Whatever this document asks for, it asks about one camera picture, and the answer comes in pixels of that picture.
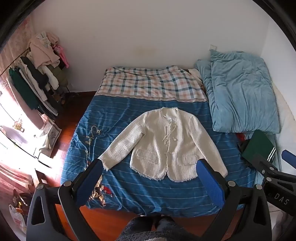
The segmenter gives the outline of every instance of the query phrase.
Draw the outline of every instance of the pink plush clothing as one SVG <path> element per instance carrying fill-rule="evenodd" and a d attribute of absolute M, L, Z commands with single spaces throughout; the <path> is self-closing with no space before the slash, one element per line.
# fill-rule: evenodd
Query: pink plush clothing
<path fill-rule="evenodd" d="M 46 36 L 48 37 L 48 40 L 51 42 L 51 44 L 55 47 L 59 41 L 59 37 L 51 32 L 46 32 Z"/>
<path fill-rule="evenodd" d="M 61 60 L 65 63 L 66 65 L 66 68 L 69 68 L 69 64 L 67 62 L 67 59 L 66 59 L 66 56 L 65 56 L 65 53 L 64 53 L 64 49 L 60 46 L 60 45 L 57 45 L 54 50 L 57 52 L 57 54 L 60 56 Z"/>
<path fill-rule="evenodd" d="M 57 56 L 50 46 L 42 44 L 41 40 L 33 37 L 29 45 L 34 59 L 34 66 L 37 69 L 40 65 L 51 64 L 54 68 L 59 65 L 59 56 Z"/>

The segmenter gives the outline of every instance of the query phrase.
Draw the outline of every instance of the green clothing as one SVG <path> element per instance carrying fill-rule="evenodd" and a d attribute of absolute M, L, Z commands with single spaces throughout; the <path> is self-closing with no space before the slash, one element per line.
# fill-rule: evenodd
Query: green clothing
<path fill-rule="evenodd" d="M 59 67 L 52 67 L 52 65 L 47 65 L 48 69 L 52 72 L 52 74 L 57 78 L 59 85 L 63 87 L 67 87 L 68 79 L 66 74 Z"/>
<path fill-rule="evenodd" d="M 13 85 L 19 92 L 23 100 L 29 106 L 30 109 L 37 109 L 39 107 L 39 102 L 36 99 L 34 92 L 31 90 L 29 85 L 23 79 L 23 77 L 12 68 L 9 69 L 9 75 L 13 81 Z"/>
<path fill-rule="evenodd" d="M 255 154 L 260 154 L 265 160 L 272 162 L 276 148 L 273 146 L 264 132 L 254 131 L 252 138 L 249 140 L 247 147 L 242 153 L 246 160 L 252 160 Z"/>

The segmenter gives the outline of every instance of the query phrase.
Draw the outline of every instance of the wall switch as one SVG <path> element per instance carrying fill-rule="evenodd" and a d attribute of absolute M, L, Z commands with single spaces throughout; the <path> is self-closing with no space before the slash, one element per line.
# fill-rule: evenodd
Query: wall switch
<path fill-rule="evenodd" d="M 213 50 L 217 50 L 217 46 L 211 44 L 211 45 L 210 45 L 210 50 L 211 50 L 211 49 L 213 49 Z"/>

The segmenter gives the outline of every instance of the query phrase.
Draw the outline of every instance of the jacket sleeve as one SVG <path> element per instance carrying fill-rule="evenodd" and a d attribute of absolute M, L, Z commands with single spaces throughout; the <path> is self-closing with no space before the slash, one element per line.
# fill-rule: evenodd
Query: jacket sleeve
<path fill-rule="evenodd" d="M 53 75 L 53 73 L 49 70 L 49 68 L 46 65 L 41 65 L 41 69 L 47 75 L 48 81 L 52 88 L 56 90 L 59 87 L 59 81 L 57 80 L 57 78 Z"/>
<path fill-rule="evenodd" d="M 123 160 L 145 134 L 146 115 L 147 112 L 132 121 L 98 157 L 107 171 Z"/>
<path fill-rule="evenodd" d="M 194 115 L 189 119 L 189 128 L 191 137 L 197 148 L 203 154 L 205 160 L 210 164 L 214 171 L 219 172 L 223 177 L 227 176 L 228 171 L 217 147 L 200 121 Z"/>

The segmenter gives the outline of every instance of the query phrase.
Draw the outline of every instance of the plastic bag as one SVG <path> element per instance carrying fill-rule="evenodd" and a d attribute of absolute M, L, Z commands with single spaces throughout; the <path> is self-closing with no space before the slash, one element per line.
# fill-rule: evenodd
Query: plastic bag
<path fill-rule="evenodd" d="M 9 205 L 9 212 L 12 217 L 12 220 L 15 222 L 18 228 L 22 230 L 25 234 L 27 233 L 27 226 L 25 224 L 25 220 L 21 213 L 17 212 L 16 209 Z"/>

